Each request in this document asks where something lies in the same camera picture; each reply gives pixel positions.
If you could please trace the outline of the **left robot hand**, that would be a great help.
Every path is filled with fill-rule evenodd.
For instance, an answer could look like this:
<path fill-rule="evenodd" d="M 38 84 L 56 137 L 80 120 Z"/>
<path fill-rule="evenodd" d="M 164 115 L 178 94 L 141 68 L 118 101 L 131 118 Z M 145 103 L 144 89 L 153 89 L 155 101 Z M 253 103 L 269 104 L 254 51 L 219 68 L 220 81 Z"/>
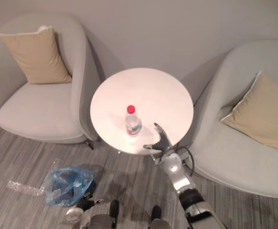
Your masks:
<path fill-rule="evenodd" d="M 76 204 L 77 208 L 80 208 L 84 212 L 92 208 L 93 206 L 103 202 L 103 199 L 92 200 L 93 194 L 87 192 Z"/>

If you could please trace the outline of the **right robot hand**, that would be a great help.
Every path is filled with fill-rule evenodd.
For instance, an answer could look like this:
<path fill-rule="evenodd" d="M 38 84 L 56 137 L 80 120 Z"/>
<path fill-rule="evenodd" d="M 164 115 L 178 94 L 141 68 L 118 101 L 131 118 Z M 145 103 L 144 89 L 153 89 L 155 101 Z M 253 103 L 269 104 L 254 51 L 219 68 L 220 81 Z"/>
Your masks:
<path fill-rule="evenodd" d="M 175 152 L 173 145 L 171 144 L 165 130 L 157 123 L 154 123 L 155 130 L 159 134 L 159 141 L 154 144 L 143 145 L 144 149 L 156 150 L 159 151 L 156 154 L 152 154 L 154 160 L 161 159 Z"/>

